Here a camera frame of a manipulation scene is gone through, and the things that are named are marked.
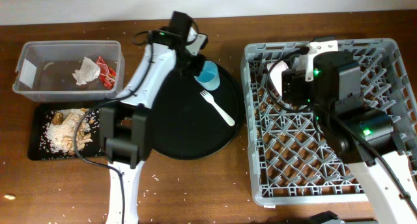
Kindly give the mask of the brown food scrap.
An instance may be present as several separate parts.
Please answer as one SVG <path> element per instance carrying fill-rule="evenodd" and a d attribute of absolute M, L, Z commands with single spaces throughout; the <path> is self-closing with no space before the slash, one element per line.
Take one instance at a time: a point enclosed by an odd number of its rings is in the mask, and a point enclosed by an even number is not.
<path fill-rule="evenodd" d="M 52 118 L 51 123 L 56 126 L 56 125 L 61 125 L 65 120 L 64 115 L 61 112 L 56 112 Z"/>

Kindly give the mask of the pink bowl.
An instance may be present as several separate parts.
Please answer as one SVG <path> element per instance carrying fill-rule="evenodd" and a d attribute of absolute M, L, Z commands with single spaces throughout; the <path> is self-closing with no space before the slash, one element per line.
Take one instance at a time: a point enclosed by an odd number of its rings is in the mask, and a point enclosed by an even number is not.
<path fill-rule="evenodd" d="M 266 68 L 269 71 L 273 67 L 274 63 L 267 64 Z M 270 79 L 275 90 L 278 92 L 280 96 L 283 96 L 282 91 L 282 72 L 288 70 L 289 67 L 285 61 L 280 61 L 273 67 L 273 70 L 270 72 Z"/>

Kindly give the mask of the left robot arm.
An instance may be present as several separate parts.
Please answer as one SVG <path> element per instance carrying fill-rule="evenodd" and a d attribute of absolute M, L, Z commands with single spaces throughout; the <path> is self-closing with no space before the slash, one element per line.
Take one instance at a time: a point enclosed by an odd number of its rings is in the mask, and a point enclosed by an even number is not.
<path fill-rule="evenodd" d="M 198 76 L 208 38 L 186 13 L 175 11 L 169 25 L 147 32 L 145 52 L 117 97 L 100 107 L 100 147 L 110 173 L 107 223 L 138 223 L 141 169 L 152 150 L 151 109 L 166 77 L 176 71 Z"/>

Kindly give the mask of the red candy wrapper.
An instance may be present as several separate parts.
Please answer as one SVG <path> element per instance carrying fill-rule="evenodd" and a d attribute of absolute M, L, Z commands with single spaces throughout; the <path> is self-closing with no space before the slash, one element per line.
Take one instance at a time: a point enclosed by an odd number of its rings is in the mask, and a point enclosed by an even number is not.
<path fill-rule="evenodd" d="M 107 90 L 110 90 L 114 87 L 116 81 L 116 73 L 111 69 L 104 61 L 103 57 L 98 56 L 96 59 L 96 64 L 100 68 L 99 80 L 102 82 L 104 87 Z"/>

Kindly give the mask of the light blue plastic cup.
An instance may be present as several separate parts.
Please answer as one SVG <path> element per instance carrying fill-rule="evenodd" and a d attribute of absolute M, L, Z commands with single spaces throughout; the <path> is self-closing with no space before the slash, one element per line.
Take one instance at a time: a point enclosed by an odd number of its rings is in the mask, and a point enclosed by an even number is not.
<path fill-rule="evenodd" d="M 207 91 L 214 91 L 220 86 L 218 66 L 212 61 L 205 61 L 202 71 L 194 78 Z"/>

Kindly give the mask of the white napkin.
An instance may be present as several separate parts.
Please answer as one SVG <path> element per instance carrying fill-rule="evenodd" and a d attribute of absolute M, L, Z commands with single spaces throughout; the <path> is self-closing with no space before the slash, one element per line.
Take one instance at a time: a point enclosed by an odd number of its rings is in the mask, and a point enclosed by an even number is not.
<path fill-rule="evenodd" d="M 84 57 L 81 68 L 75 70 L 72 76 L 76 80 L 76 85 L 86 85 L 94 81 L 100 75 L 100 67 L 90 58 Z"/>

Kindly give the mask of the white plastic fork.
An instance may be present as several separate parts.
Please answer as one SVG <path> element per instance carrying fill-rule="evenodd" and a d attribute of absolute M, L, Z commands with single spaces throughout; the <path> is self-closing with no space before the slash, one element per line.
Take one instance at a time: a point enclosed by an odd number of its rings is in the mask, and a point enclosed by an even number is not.
<path fill-rule="evenodd" d="M 217 112 L 220 114 L 220 116 L 224 119 L 224 121 L 229 125 L 229 126 L 234 126 L 235 125 L 235 120 L 228 114 L 226 113 L 214 100 L 213 95 L 211 95 L 211 93 L 209 93 L 206 90 L 203 90 L 200 92 L 200 95 L 209 103 L 211 104 L 215 110 L 217 110 Z"/>

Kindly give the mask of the rice and nut leftovers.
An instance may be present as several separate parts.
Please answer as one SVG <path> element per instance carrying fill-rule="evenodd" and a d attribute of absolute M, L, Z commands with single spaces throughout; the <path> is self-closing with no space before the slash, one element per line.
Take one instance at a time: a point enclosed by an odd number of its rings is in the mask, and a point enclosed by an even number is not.
<path fill-rule="evenodd" d="M 88 111 L 86 108 L 63 109 L 48 111 L 46 113 L 46 123 L 42 126 L 42 135 L 40 137 L 40 148 L 46 152 L 58 153 L 64 155 L 74 155 L 74 137 L 76 138 L 77 149 L 82 151 L 85 147 L 94 143 L 93 135 L 98 133 L 100 126 L 98 120 L 98 110 L 89 113 L 80 124 L 77 131 L 76 126 L 79 124 L 81 117 Z M 61 125 L 54 126 L 51 121 L 56 112 L 61 112 L 65 120 Z"/>

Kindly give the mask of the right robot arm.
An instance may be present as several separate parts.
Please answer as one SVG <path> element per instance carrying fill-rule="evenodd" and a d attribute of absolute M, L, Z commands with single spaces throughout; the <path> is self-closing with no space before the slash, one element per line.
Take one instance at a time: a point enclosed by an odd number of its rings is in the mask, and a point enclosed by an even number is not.
<path fill-rule="evenodd" d="M 393 120 L 368 106 L 361 67 L 336 40 L 314 40 L 285 56 L 298 56 L 280 73 L 284 102 L 304 105 L 318 117 L 327 144 L 347 164 L 379 223 L 416 222 L 416 186 L 405 143 Z"/>

